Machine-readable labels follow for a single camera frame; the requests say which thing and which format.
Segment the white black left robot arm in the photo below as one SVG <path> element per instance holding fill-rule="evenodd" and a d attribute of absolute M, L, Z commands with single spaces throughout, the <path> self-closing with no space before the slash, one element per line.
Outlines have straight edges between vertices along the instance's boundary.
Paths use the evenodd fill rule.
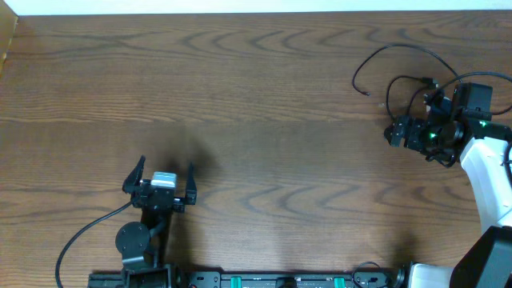
<path fill-rule="evenodd" d="M 194 166 L 189 165 L 185 193 L 176 195 L 178 176 L 155 172 L 144 179 L 146 158 L 141 156 L 126 177 L 122 190 L 130 195 L 130 204 L 140 209 L 141 220 L 129 222 L 118 231 L 115 239 L 122 256 L 122 280 L 125 287 L 177 287 L 181 275 L 177 268 L 165 264 L 165 240 L 173 214 L 183 213 L 196 203 L 198 189 Z"/>

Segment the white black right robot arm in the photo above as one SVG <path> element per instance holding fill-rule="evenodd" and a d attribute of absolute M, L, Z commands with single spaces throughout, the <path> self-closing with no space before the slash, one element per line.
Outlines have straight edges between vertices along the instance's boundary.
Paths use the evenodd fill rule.
<path fill-rule="evenodd" d="M 459 163 L 473 189 L 482 235 L 453 267 L 413 264 L 408 287 L 509 287 L 511 285 L 511 129 L 492 122 L 493 89 L 456 85 L 425 99 L 427 117 L 396 117 L 385 129 L 391 146 L 404 146 L 444 167 Z"/>

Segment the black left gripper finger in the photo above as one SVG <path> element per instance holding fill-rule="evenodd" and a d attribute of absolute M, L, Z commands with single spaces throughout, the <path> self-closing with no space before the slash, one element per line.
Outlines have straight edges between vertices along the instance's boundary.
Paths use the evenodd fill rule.
<path fill-rule="evenodd" d="M 126 194 L 134 194 L 140 190 L 141 180 L 146 157 L 142 155 L 135 168 L 129 173 L 122 184 L 122 191 Z"/>
<path fill-rule="evenodd" d="M 194 180 L 194 165 L 189 164 L 186 188 L 185 188 L 185 203 L 187 205 L 194 205 L 197 200 L 198 189 Z"/>

